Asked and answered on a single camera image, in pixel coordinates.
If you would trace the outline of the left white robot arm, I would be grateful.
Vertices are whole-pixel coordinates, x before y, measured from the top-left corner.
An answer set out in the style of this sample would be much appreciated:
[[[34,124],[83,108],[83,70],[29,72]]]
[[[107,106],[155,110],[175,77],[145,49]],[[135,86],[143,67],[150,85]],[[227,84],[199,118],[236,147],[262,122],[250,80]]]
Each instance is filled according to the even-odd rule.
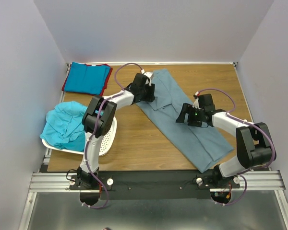
[[[77,178],[86,189],[92,189],[101,182],[97,178],[99,152],[104,136],[110,131],[115,112],[135,103],[153,102],[155,85],[153,73],[137,73],[132,83],[119,93],[108,97],[92,98],[82,124],[85,131],[85,145],[82,162],[77,169]]]

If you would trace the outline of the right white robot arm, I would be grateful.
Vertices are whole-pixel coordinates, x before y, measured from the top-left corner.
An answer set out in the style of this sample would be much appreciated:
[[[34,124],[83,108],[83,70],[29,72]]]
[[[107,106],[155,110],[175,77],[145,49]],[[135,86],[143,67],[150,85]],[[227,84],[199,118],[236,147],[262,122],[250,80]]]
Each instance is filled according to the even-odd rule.
[[[250,170],[267,168],[276,159],[276,149],[266,123],[252,123],[216,109],[211,94],[196,92],[193,104],[184,103],[177,123],[220,128],[236,139],[236,156],[215,166],[204,182],[221,188]]]

